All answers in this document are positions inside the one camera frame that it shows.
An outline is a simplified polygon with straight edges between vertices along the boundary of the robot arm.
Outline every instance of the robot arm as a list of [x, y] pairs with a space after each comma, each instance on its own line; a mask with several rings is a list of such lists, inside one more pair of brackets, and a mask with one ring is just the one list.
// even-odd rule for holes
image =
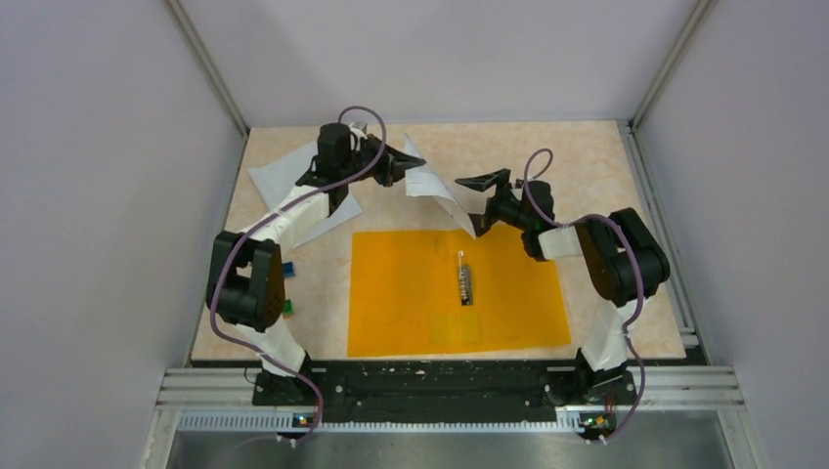
[[[324, 125], [317, 139], [317, 155], [280, 207], [357, 174], [375, 158], [379, 147], [380, 140], [366, 134], [365, 124]], [[386, 146], [377, 163], [360, 180], [373, 177], [378, 184], [391, 187], [404, 178], [407, 169], [424, 163], [420, 158]], [[265, 217], [274, 212], [280, 212], [280, 216], [242, 245], [219, 293], [216, 312], [222, 320], [232, 324], [265, 354], [294, 371], [304, 363], [306, 353], [293, 339], [282, 317], [285, 303], [282, 252], [291, 249], [317, 223], [330, 216], [347, 195], [348, 186], [344, 185], [314, 194], [287, 212], [276, 208], [267, 213]], [[241, 233], [230, 232], [216, 236], [207, 283], [208, 305], [222, 267], [240, 237]], [[251, 268], [249, 277], [239, 272], [247, 266]], [[263, 361], [263, 367], [273, 374], [287, 375], [267, 361]]]
[[[577, 355], [579, 392], [586, 398], [600, 394], [600, 388], [623, 376], [627, 363], [627, 344], [622, 324], [633, 315], [636, 284], [633, 266], [614, 233], [597, 220], [587, 219], [572, 226], [550, 224], [530, 203], [524, 191], [530, 192], [539, 208], [554, 220], [550, 186], [543, 181], [509, 182], [509, 170], [456, 183], [483, 192], [495, 186], [496, 192], [487, 199], [483, 214], [472, 214], [475, 231], [486, 233], [498, 221], [521, 230], [527, 255], [537, 261], [565, 257], [584, 257], [590, 280], [601, 297], [588, 339]], [[668, 258], [632, 208], [613, 212], [608, 217], [622, 229], [631, 244], [644, 286], [644, 296], [656, 293], [660, 283], [671, 273]]]

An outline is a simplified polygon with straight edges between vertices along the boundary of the orange paper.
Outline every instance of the orange paper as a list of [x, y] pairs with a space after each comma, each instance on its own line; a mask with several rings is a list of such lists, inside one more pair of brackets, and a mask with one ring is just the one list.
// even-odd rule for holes
[[[458, 252], [474, 304], [460, 304]], [[527, 256], [520, 232], [355, 233], [349, 357], [460, 354], [570, 343], [554, 262]]]

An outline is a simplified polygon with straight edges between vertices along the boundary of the blue block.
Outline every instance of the blue block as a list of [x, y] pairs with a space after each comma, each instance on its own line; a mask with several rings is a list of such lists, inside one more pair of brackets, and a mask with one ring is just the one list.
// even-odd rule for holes
[[283, 277], [293, 277], [296, 274], [293, 271], [293, 263], [292, 262], [285, 262], [283, 263]]

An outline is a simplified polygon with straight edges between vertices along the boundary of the beige table surface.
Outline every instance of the beige table surface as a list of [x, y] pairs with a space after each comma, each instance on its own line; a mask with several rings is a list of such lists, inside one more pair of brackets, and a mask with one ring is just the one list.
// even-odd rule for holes
[[[379, 129], [370, 131], [379, 136]], [[241, 164], [239, 181], [231, 202], [227, 230], [238, 231], [265, 214], [265, 203], [253, 185], [248, 168], [264, 166], [315, 141], [319, 126], [257, 128]], [[633, 175], [621, 136], [613, 121], [520, 122], [471, 124], [390, 125], [389, 144], [403, 149], [408, 134], [431, 166], [446, 181], [476, 176], [507, 167], [512, 179], [523, 171], [532, 152], [549, 147], [555, 160], [541, 179], [552, 185], [558, 221], [586, 213], [608, 214], [631, 206], [641, 211]], [[545, 159], [537, 158], [538, 166]], [[431, 197], [406, 197], [401, 182], [382, 188], [373, 180], [352, 184], [350, 191], [363, 206], [363, 214], [298, 248], [283, 253], [293, 261], [296, 277], [285, 281], [294, 315], [289, 327], [296, 340], [315, 360], [347, 359], [348, 309], [351, 269], [351, 236], [355, 232], [457, 229], [449, 215]], [[460, 203], [470, 212], [481, 212], [486, 195], [452, 184]], [[559, 275], [573, 342], [556, 348], [534, 348], [464, 355], [418, 356], [424, 358], [568, 359], [587, 338], [598, 297], [583, 259], [558, 261]], [[236, 331], [219, 320], [232, 335]], [[685, 356], [667, 289], [650, 299], [634, 325], [633, 343], [646, 358]], [[210, 330], [206, 309], [201, 315], [192, 360], [244, 360], [255, 356], [226, 343]]]

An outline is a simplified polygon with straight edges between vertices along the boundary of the gray wall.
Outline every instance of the gray wall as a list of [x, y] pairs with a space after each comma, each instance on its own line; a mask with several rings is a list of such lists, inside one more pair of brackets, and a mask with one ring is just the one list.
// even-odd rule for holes
[[251, 126], [630, 117], [694, 0], [185, 0]]
[[0, 6], [0, 467], [135, 467], [240, 137], [160, 1]]
[[708, 349], [780, 468], [829, 458], [827, 18], [719, 2], [643, 130]]

